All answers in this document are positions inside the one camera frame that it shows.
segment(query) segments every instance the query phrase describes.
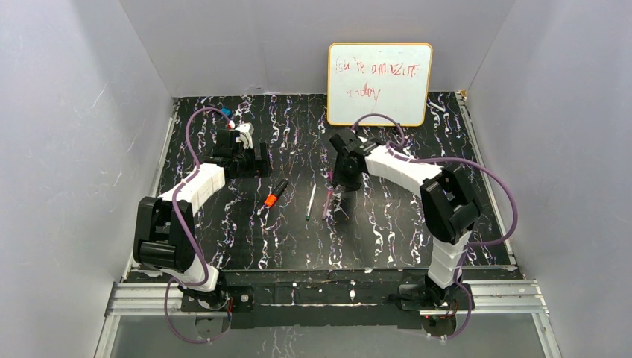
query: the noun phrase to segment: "black marble table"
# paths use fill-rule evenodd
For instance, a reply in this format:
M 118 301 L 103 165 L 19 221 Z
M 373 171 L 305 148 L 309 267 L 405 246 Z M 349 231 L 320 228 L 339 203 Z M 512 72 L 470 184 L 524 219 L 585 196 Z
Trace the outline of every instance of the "black marble table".
M 429 100 L 446 108 L 426 110 L 424 123 L 406 128 L 405 152 L 416 157 L 456 156 L 476 160 L 461 118 L 455 94 L 433 92 Z M 377 177 L 364 178 L 357 192 L 335 192 L 332 213 L 322 220 L 328 190 L 327 172 L 335 151 L 329 138 L 337 131 L 326 120 L 325 95 L 261 95 L 244 97 L 181 98 L 168 147 L 159 192 L 166 192 L 193 169 L 186 150 L 185 125 L 197 109 L 214 106 L 234 112 L 235 122 L 251 122 L 255 142 L 270 145 L 270 178 L 232 180 L 200 209 L 196 236 L 206 261 L 224 269 L 305 270 L 412 268 L 430 264 L 430 234 L 421 203 L 412 193 Z M 224 120 L 205 113 L 192 124 L 193 147 L 203 154 L 212 145 Z M 394 139 L 393 128 L 362 128 L 365 136 Z M 275 183 L 289 185 L 277 204 L 263 201 Z M 473 239 L 500 237 L 489 196 L 478 172 L 470 172 L 484 214 Z M 312 187 L 316 196 L 312 218 L 306 209 Z M 504 245 L 477 248 L 468 253 L 468 265 L 507 265 Z

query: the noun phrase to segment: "marble tabletop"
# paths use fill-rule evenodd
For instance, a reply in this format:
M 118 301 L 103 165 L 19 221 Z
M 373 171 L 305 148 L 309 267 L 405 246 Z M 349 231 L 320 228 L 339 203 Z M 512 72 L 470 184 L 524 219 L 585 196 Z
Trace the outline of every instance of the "marble tabletop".
M 456 156 L 476 160 L 470 135 L 453 92 L 431 92 L 429 100 L 446 112 L 427 107 L 424 123 L 406 128 L 405 152 L 415 157 Z M 195 234 L 206 261 L 224 269 L 365 269 L 413 268 L 430 264 L 432 245 L 419 198 L 381 178 L 364 176 L 357 192 L 335 191 L 332 210 L 322 220 L 335 151 L 329 138 L 339 128 L 326 120 L 325 95 L 258 95 L 180 98 L 159 193 L 169 191 L 193 169 L 184 144 L 185 125 L 199 108 L 214 106 L 234 112 L 235 122 L 254 126 L 253 140 L 270 146 L 273 173 L 269 178 L 232 180 L 200 209 Z M 191 129 L 195 150 L 204 154 L 224 120 L 200 115 Z M 394 139 L 393 128 L 362 128 L 368 137 Z M 275 183 L 289 185 L 279 201 L 263 201 Z M 470 171 L 484 213 L 473 240 L 500 237 L 482 176 Z M 313 186 L 312 217 L 306 210 Z M 468 265 L 507 265 L 504 245 L 470 249 Z

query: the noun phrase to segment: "purple cable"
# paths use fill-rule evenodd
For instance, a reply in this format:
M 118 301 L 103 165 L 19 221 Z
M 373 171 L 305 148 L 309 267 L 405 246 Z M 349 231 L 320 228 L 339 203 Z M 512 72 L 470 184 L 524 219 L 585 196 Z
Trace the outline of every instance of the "purple cable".
M 195 163 L 195 169 L 193 171 L 193 174 L 189 178 L 189 180 L 192 180 L 193 178 L 198 176 L 198 173 L 200 172 L 200 159 L 198 158 L 198 155 L 193 150 L 193 146 L 191 145 L 191 139 L 189 138 L 189 131 L 191 130 L 191 123 L 193 122 L 193 119 L 198 114 L 200 114 L 202 112 L 206 112 L 208 110 L 220 113 L 224 117 L 224 119 L 226 119 L 227 123 L 230 122 L 230 118 L 228 118 L 228 116 L 224 112 L 222 112 L 221 110 L 218 110 L 217 108 L 213 108 L 213 107 L 205 107 L 205 108 L 201 108 L 199 110 L 196 110 L 195 112 L 193 112 L 191 117 L 189 117 L 189 120 L 187 121 L 186 128 L 185 128 L 185 141 L 186 141 L 186 147 L 189 149 L 189 153 L 191 153 L 191 155 L 193 156 L 193 161 Z M 205 343 L 211 342 L 212 340 L 215 340 L 215 339 L 219 338 L 221 335 L 217 336 L 217 337 L 215 337 L 213 339 L 204 339 L 204 340 L 194 340 L 194 339 L 186 338 L 185 336 L 181 335 L 175 329 L 174 325 L 171 323 L 171 319 L 169 318 L 169 314 L 168 314 L 168 310 L 167 310 L 167 300 L 169 299 L 169 288 L 171 287 L 171 283 L 176 282 L 180 286 L 196 287 L 196 286 L 204 285 L 209 280 L 209 268 L 206 266 L 206 261 L 204 259 L 204 253 L 200 249 L 200 246 L 198 245 L 198 243 L 195 241 L 195 238 L 193 237 L 193 233 L 189 230 L 189 226 L 186 224 L 186 222 L 184 220 L 184 217 L 182 215 L 182 212 L 180 212 L 180 208 L 177 206 L 177 195 L 180 194 L 180 190 L 182 190 L 182 188 L 187 183 L 188 183 L 188 181 L 186 181 L 186 178 L 185 178 L 176 187 L 176 189 L 174 190 L 174 194 L 171 197 L 171 203 L 174 204 L 173 205 L 174 212 L 176 213 L 176 216 L 178 217 L 178 221 L 180 222 L 180 226 L 182 226 L 182 229 L 184 229 L 184 233 L 186 234 L 187 239 L 189 239 L 189 243 L 191 243 L 191 246 L 193 247 L 193 251 L 195 251 L 195 255 L 197 256 L 197 258 L 200 260 L 200 263 L 202 264 L 202 269 L 204 270 L 204 279 L 202 281 L 200 281 L 200 282 L 183 283 L 182 281 L 178 280 L 176 277 L 172 277 L 169 280 L 169 282 L 167 283 L 167 291 L 165 292 L 165 317 L 167 319 L 167 324 L 169 325 L 169 328 L 171 328 L 171 332 L 173 332 L 176 337 L 178 337 L 178 338 L 180 338 L 183 341 L 188 342 L 188 343 L 205 344 Z
M 404 130 L 402 129 L 402 126 L 399 125 L 399 123 L 395 122 L 394 119 L 384 114 L 379 114 L 379 113 L 366 114 L 360 117 L 357 121 L 355 121 L 351 129 L 355 130 L 363 119 L 367 117 L 371 117 L 371 116 L 381 117 L 383 119 L 386 119 L 389 122 L 395 124 L 395 126 L 397 127 L 397 130 L 399 131 L 399 135 L 402 137 L 402 139 L 399 141 L 399 143 L 397 143 L 397 145 L 394 145 L 394 143 L 391 142 L 390 140 L 386 143 L 388 153 L 392 155 L 393 157 L 399 160 L 403 160 L 405 162 L 410 162 L 410 163 L 434 164 L 434 163 L 456 162 L 456 163 L 467 164 L 468 166 L 472 166 L 473 168 L 476 168 L 480 170 L 481 172 L 492 177 L 492 179 L 494 179 L 497 182 L 497 184 L 500 185 L 500 187 L 505 191 L 505 194 L 507 195 L 507 198 L 509 199 L 509 203 L 511 204 L 511 213 L 512 213 L 511 226 L 509 227 L 509 230 L 507 230 L 507 233 L 503 235 L 500 239 L 496 239 L 489 242 L 468 242 L 467 245 L 465 245 L 466 249 L 472 248 L 475 246 L 493 246 L 493 245 L 501 244 L 505 240 L 509 239 L 509 236 L 511 236 L 514 233 L 514 231 L 516 231 L 516 226 L 518 225 L 518 205 L 516 204 L 516 199 L 514 197 L 514 194 L 512 194 L 509 188 L 507 187 L 507 184 L 505 184 L 505 182 L 502 181 L 497 175 L 492 173 L 489 169 L 481 166 L 480 164 L 473 162 L 471 160 L 463 159 L 463 158 L 440 157 L 440 158 L 419 159 L 419 158 L 406 157 L 404 154 L 396 152 L 395 150 L 393 150 L 393 147 L 401 148 L 404 146 L 404 143 L 405 143 Z M 463 284 L 457 280 L 458 272 L 461 269 L 461 265 L 463 264 L 463 261 L 465 261 L 465 256 L 466 254 L 463 253 L 460 260 L 458 261 L 458 264 L 457 264 L 458 268 L 457 270 L 455 270 L 454 279 L 455 279 L 456 286 L 458 286 L 459 289 L 462 289 L 463 292 L 465 292 L 465 295 L 467 296 L 467 315 L 465 316 L 465 321 L 463 322 L 463 324 L 453 334 L 450 334 L 449 336 L 447 336 L 448 339 L 454 338 L 459 333 L 463 332 L 463 330 L 467 326 L 467 323 L 470 321 L 470 316 L 472 315 L 472 295 L 467 291 L 467 289 L 465 289 L 465 286 L 463 286 Z

